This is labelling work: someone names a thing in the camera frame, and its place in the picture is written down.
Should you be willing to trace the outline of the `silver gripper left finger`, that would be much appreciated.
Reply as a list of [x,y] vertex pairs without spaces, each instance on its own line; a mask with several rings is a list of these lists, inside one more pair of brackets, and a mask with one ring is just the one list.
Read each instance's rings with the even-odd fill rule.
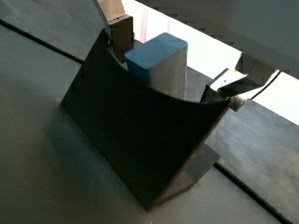
[[92,0],[104,20],[107,35],[116,58],[126,62],[134,48],[134,17],[127,15],[122,0]]

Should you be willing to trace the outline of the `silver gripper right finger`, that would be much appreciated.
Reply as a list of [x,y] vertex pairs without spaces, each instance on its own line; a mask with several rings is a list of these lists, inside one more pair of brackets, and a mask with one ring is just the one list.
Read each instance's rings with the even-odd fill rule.
[[[226,68],[217,78],[206,85],[201,102],[222,102],[231,99],[230,108],[238,111],[249,100],[241,95],[257,88],[262,88],[277,71],[274,67],[253,58],[249,54],[242,53],[238,59],[238,64],[234,69]],[[215,87],[218,80],[231,74],[241,75],[241,78],[231,83],[225,82],[219,87]]]

